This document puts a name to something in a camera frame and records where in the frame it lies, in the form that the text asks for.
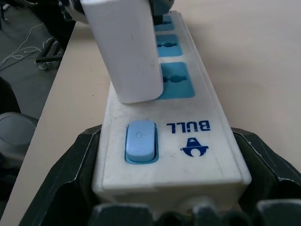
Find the gray floor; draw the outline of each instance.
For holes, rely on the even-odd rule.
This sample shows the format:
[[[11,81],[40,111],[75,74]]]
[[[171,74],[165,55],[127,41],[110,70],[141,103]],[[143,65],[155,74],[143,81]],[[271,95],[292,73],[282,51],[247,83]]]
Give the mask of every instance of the gray floor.
[[[27,8],[9,7],[4,16],[7,21],[2,21],[2,31],[0,31],[0,62],[18,49],[20,44],[25,41],[31,28],[41,24],[41,21]],[[41,48],[42,43],[49,37],[51,37],[50,34],[42,25],[32,31],[23,48],[29,46]],[[29,55],[29,53],[22,51],[19,54]],[[18,63],[15,63],[18,60],[10,58],[0,67],[0,76],[11,85],[21,112],[37,119],[41,116],[58,69],[57,63],[52,64],[49,67],[50,70],[39,69],[34,63],[38,54],[37,51]]]

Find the power strip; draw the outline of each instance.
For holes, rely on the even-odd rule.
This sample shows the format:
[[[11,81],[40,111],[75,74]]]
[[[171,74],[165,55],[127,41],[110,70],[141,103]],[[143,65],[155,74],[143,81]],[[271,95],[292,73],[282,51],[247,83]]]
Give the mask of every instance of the power strip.
[[[189,213],[204,197],[228,210],[251,182],[246,163],[182,15],[170,12],[155,33],[163,94],[125,105],[110,85],[92,189],[102,201],[146,203],[156,216]],[[127,128],[138,120],[157,127],[149,164],[125,159]]]

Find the power symbol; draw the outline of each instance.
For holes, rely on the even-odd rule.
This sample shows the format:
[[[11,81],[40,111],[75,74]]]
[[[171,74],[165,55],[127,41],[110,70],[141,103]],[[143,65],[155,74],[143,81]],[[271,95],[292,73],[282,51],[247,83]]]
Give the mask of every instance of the power symbol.
[[[143,138],[143,137],[145,137],[145,133],[143,133],[143,132],[137,132],[136,133],[136,137],[137,138]]]

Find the beige table surface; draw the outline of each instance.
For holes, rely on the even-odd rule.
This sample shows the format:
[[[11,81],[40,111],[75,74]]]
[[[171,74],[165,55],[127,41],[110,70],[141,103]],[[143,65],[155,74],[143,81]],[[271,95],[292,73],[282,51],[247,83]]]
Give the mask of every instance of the beige table surface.
[[[258,134],[301,171],[301,3],[176,0],[232,127]],[[16,226],[53,164],[99,125],[109,77],[87,25],[77,23],[1,226]]]

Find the power switch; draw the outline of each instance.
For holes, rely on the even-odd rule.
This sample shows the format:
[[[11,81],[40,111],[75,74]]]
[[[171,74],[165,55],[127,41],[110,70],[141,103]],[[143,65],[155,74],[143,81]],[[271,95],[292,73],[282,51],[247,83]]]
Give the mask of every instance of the power switch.
[[[149,120],[133,121],[127,128],[126,155],[135,162],[155,158],[155,123]]]

